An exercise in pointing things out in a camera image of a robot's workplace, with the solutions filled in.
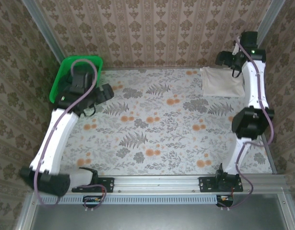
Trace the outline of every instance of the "green basket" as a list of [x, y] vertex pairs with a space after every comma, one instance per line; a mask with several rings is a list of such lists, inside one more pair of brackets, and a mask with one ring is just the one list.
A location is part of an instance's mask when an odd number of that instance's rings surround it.
[[[55, 82], [53, 83], [53, 86], [51, 88], [51, 91], [49, 94], [49, 99], [52, 103], [55, 102], [56, 96], [59, 93], [58, 92], [58, 84], [59, 84], [61, 77], [64, 76], [65, 74], [67, 74], [67, 72], [71, 69], [72, 63], [78, 59], [88, 59], [91, 62], [93, 62], [94, 65], [98, 68], [96, 86], [98, 85], [98, 82], [100, 79], [101, 68], [103, 66], [103, 60], [99, 56], [69, 56], [62, 61], [59, 71], [57, 73]], [[84, 62], [79, 62], [76, 65], [82, 65], [82, 64], [84, 64]]]

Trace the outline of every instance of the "patterned wallpaper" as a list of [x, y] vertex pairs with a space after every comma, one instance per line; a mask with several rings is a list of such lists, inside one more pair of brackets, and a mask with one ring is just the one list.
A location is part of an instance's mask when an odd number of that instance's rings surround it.
[[58, 63], [19, 0], [0, 0], [0, 230], [12, 229], [27, 187], [18, 175], [47, 129]]
[[295, 0], [286, 0], [262, 47], [268, 60], [266, 93], [275, 109], [271, 152], [278, 172], [286, 174], [295, 200]]
[[271, 0], [36, 0], [64, 55], [106, 68], [214, 65]]

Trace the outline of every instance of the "wallpaper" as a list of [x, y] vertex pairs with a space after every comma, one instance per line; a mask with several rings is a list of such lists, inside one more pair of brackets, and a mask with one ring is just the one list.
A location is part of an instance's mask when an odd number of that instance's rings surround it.
[[267, 50], [266, 94], [275, 110], [271, 153], [295, 200], [295, 0], [287, 0], [262, 47]]
[[36, 0], [64, 55], [105, 68], [210, 66], [271, 0]]
[[[104, 83], [115, 96], [80, 117], [62, 172], [84, 166], [100, 175], [214, 174], [227, 157], [244, 97], [203, 96], [199, 69], [109, 70]], [[263, 147], [251, 146], [240, 168], [272, 172]]]
[[20, 1], [0, 0], [0, 230], [16, 224], [28, 188], [20, 179], [48, 126], [58, 63]]

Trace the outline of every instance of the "cloth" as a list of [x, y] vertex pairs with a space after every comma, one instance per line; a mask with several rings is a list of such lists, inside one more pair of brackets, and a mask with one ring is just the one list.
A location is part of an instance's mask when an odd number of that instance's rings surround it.
[[203, 96], [244, 97], [243, 74], [233, 78], [232, 72], [231, 69], [201, 68]]

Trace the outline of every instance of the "white cloth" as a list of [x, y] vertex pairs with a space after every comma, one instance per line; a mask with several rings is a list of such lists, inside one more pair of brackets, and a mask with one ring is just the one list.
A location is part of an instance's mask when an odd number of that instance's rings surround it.
[[201, 68], [203, 96], [244, 97], [243, 74], [232, 77], [231, 69]]

